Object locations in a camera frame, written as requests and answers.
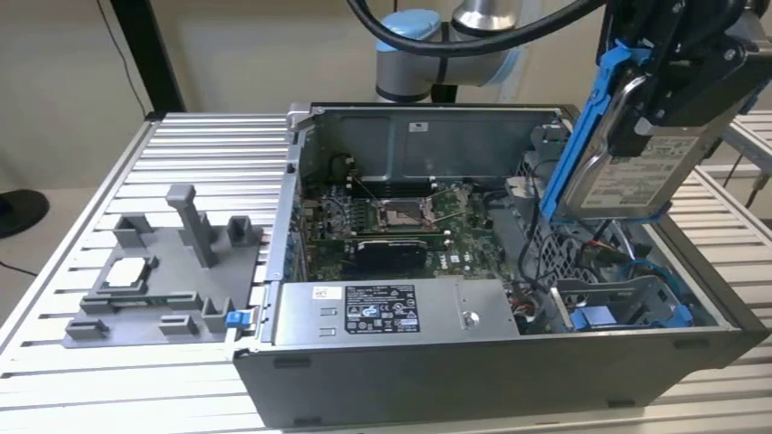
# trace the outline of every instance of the aluminum extrusion table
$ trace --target aluminum extrusion table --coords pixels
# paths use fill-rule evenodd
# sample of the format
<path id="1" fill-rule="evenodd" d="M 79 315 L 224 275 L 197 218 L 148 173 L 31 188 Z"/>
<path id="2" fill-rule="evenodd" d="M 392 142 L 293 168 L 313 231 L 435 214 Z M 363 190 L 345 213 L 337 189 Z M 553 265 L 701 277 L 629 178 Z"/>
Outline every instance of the aluminum extrusion table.
<path id="1" fill-rule="evenodd" d="M 253 300 L 261 299 L 279 180 L 284 115 L 168 115 L 145 122 L 40 277 L 0 329 L 0 431 L 251 432 L 260 416 L 221 344 L 68 350 L 64 327 L 95 283 L 123 212 L 179 226 L 171 183 L 195 183 L 196 207 L 223 224 L 248 214 L 265 230 Z M 697 169 L 671 215 L 764 323 L 772 327 L 772 233 Z M 724 370 L 689 375 L 645 409 L 601 410 L 348 433 L 772 432 L 772 340 Z"/>

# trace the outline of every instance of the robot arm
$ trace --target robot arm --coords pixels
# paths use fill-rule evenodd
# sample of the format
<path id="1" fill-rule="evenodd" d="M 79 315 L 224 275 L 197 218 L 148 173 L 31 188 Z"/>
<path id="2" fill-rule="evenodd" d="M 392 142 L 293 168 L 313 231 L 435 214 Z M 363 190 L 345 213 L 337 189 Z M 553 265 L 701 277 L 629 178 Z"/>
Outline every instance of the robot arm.
<path id="1" fill-rule="evenodd" d="M 772 77 L 772 44 L 759 22 L 768 0 L 576 0 L 521 28 L 463 42 L 401 37 L 377 23 L 364 0 L 348 0 L 381 41 L 444 57 L 511 49 L 607 3 L 597 77 L 540 204 L 553 222 L 645 222 L 667 211 L 693 166 Z"/>

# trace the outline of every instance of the warning label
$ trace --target warning label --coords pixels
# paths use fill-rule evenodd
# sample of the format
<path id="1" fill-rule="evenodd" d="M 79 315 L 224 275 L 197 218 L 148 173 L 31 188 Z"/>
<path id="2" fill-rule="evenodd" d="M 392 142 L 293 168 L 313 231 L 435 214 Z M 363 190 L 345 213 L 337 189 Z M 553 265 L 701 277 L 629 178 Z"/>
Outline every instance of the warning label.
<path id="1" fill-rule="evenodd" d="M 605 164 L 581 206 L 633 208 L 649 204 L 691 151 L 697 137 L 652 137 L 640 156 Z"/>
<path id="2" fill-rule="evenodd" d="M 413 285 L 347 287 L 347 332 L 359 335 L 420 331 Z"/>

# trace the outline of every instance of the metal frame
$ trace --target metal frame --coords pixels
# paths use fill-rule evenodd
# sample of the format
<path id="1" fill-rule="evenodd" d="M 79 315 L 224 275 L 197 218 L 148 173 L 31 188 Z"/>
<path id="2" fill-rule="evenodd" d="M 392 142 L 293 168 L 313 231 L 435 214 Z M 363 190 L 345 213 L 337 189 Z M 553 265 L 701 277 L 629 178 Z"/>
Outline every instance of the metal frame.
<path id="1" fill-rule="evenodd" d="M 737 116 L 721 137 L 761 172 L 772 174 L 772 144 L 767 142 L 772 138 L 772 111 Z"/>

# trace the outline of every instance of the motherboard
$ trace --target motherboard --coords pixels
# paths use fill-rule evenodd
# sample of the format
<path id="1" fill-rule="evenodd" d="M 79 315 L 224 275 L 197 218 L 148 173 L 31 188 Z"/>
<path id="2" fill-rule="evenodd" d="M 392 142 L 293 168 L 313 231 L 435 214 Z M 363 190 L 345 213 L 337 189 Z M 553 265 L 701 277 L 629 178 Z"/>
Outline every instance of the motherboard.
<path id="1" fill-rule="evenodd" d="M 512 281 L 471 183 L 332 185 L 303 203 L 309 281 L 391 278 Z"/>

